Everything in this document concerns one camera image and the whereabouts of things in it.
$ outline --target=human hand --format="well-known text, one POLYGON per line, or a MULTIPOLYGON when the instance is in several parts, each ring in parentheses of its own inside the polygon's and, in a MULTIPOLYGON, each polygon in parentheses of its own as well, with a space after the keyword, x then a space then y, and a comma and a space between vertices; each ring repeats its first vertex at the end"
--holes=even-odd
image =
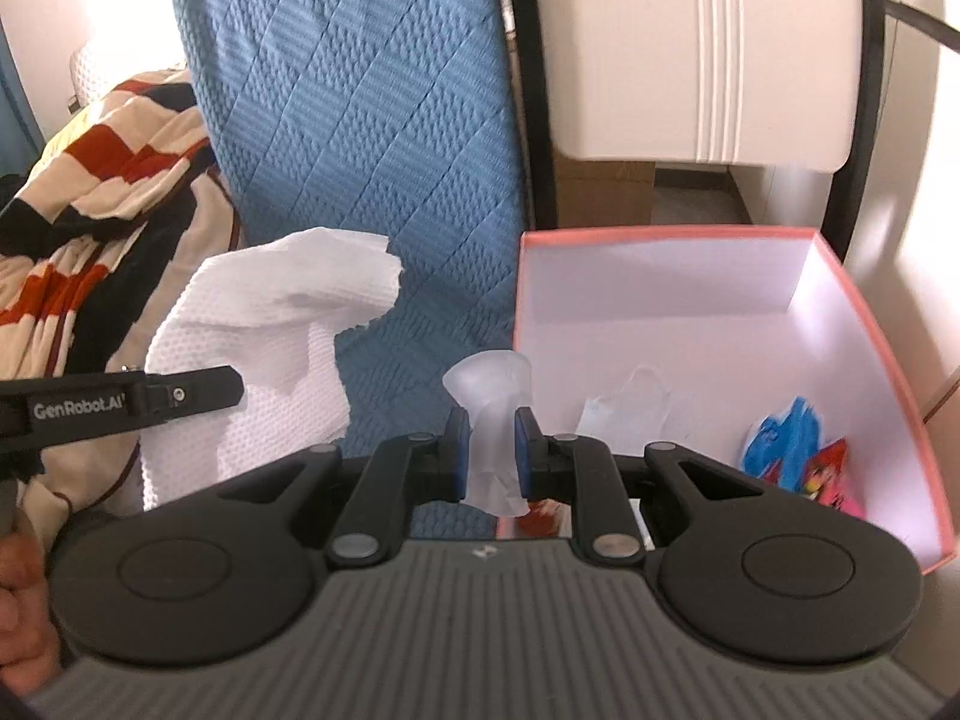
POLYGON ((20 509, 0 538, 0 680, 19 696, 59 672, 59 637, 50 620, 43 554, 20 509))

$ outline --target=blanket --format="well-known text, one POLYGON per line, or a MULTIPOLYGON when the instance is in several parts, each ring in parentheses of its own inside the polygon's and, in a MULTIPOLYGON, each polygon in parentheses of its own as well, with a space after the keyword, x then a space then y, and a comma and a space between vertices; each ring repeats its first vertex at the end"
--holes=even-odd
MULTIPOLYGON (((0 378, 142 367, 160 322, 240 226, 185 71, 135 76, 0 207, 0 378)), ((141 505, 136 434, 41 453, 21 506, 49 549, 72 512, 141 505)))

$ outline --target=blue curtain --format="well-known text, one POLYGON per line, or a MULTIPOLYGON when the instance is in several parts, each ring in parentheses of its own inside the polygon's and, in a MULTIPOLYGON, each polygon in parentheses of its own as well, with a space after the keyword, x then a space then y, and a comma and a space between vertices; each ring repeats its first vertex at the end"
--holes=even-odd
POLYGON ((37 162, 42 148, 40 128, 27 103, 0 23, 0 175, 24 175, 37 162))

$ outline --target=floor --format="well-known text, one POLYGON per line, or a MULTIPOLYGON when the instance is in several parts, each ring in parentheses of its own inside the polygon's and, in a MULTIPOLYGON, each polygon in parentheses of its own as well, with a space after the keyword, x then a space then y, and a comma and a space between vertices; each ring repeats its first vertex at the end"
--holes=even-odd
POLYGON ((749 224, 747 209, 720 190, 654 189, 653 224, 749 224))

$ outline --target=screw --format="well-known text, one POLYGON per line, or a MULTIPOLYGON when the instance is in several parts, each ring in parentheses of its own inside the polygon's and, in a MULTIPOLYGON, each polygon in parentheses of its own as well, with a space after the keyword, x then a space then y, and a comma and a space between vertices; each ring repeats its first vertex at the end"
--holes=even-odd
POLYGON ((640 542, 627 533, 604 533, 594 538, 593 550, 600 557, 633 557, 640 552, 640 542))
POLYGON ((347 560, 359 560, 373 555, 380 542, 368 533, 344 533, 333 539, 333 552, 347 560))

